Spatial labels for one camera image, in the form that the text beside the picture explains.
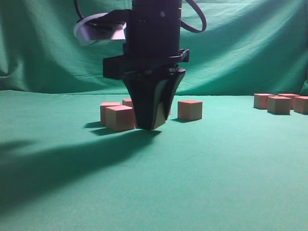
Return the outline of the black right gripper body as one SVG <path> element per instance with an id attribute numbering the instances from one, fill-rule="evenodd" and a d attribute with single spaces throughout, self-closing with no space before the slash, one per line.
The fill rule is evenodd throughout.
<path id="1" fill-rule="evenodd" d="M 122 79 L 125 73 L 168 68 L 189 61 L 180 49 L 180 0 L 134 0 L 131 10 L 114 10 L 108 19 L 127 23 L 123 55 L 103 59 L 103 76 Z"/>

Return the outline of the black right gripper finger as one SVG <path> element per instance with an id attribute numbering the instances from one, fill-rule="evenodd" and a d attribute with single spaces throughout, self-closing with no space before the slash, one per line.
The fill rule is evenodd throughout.
<path id="1" fill-rule="evenodd" d="M 154 130 L 155 113 L 154 97 L 155 89 L 160 81 L 167 78 L 156 74 L 129 75 L 123 78 L 133 102 L 135 122 L 137 127 L 145 130 Z"/>
<path id="2" fill-rule="evenodd" d="M 163 105 L 165 119 L 167 119 L 169 116 L 174 95 L 176 93 L 179 84 L 184 78 L 185 73 L 186 73 L 185 69 L 178 68 L 175 72 L 167 75 L 167 82 L 161 96 L 161 103 Z"/>

